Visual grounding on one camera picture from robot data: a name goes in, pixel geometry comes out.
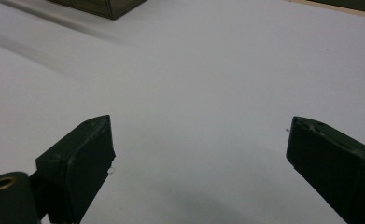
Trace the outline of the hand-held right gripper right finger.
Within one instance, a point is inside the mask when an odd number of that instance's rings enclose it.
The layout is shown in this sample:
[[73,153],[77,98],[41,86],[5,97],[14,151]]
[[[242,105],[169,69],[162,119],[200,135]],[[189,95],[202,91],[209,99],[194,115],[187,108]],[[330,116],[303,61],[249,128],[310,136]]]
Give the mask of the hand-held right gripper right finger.
[[365,224],[365,145],[323,122],[295,117],[286,157],[347,224]]

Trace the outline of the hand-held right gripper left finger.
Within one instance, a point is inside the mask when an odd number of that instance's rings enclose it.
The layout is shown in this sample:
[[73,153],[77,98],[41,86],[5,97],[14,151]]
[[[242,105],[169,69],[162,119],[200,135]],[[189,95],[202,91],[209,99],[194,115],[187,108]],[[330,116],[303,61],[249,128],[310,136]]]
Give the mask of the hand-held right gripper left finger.
[[38,216],[79,224],[115,158],[110,117],[80,123],[35,160],[30,181]]

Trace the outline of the smoky transparent drawer box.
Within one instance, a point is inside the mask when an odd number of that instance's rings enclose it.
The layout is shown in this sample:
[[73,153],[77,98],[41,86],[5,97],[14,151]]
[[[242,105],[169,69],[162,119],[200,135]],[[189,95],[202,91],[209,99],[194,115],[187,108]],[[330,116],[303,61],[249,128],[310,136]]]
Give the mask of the smoky transparent drawer box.
[[116,20],[147,0],[49,0],[110,20]]

